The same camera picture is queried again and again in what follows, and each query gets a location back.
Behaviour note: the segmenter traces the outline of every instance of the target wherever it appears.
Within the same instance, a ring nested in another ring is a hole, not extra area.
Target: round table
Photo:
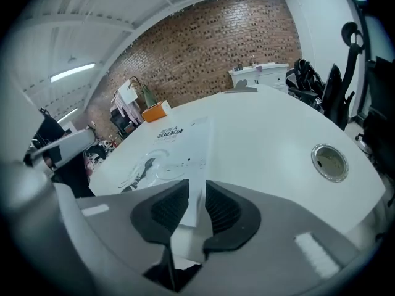
[[[204,116],[214,121],[208,179],[292,200],[342,234],[357,226],[385,191],[372,164],[343,131],[308,105],[268,86],[257,93],[205,97],[143,123],[94,172],[90,188],[95,195],[119,193],[119,181],[149,151],[159,130]],[[344,181],[329,181],[316,170],[311,152],[317,144],[343,153],[349,166]],[[200,244],[204,231],[194,231]],[[193,260],[191,249],[199,247],[185,248],[188,241],[193,245],[191,236],[177,230],[173,237],[173,251]]]

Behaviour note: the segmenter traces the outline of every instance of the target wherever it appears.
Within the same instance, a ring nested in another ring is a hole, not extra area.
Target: orange box
[[[142,116],[148,123],[150,123],[154,120],[165,117],[170,113],[171,110],[172,108],[166,100],[149,107],[142,113]]]

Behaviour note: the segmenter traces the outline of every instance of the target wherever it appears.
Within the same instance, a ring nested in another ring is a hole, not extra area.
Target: white wall
[[[350,0],[285,0],[297,28],[301,42],[302,56],[310,61],[313,68],[326,82],[335,63],[342,74],[346,71],[348,46],[341,38],[341,28],[353,21],[359,25],[356,10]],[[355,67],[347,96],[354,91],[350,106],[350,116],[357,114],[355,97],[360,97],[364,80],[364,59],[360,58]]]

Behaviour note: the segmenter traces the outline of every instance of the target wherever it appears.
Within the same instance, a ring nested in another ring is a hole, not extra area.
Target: brick wall
[[[89,102],[86,114],[98,133],[117,132],[110,101],[131,76],[170,106],[230,87],[228,71],[251,56],[260,64],[300,58],[296,27],[285,0],[208,0],[167,17],[142,34],[114,62]],[[143,96],[139,103],[145,108]]]

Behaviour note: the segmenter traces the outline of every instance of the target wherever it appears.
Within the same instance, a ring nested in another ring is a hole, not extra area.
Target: white ceiling
[[[1,82],[60,119],[83,110],[116,58],[149,27],[203,0],[32,0],[1,47]],[[84,64],[64,79],[50,77]]]

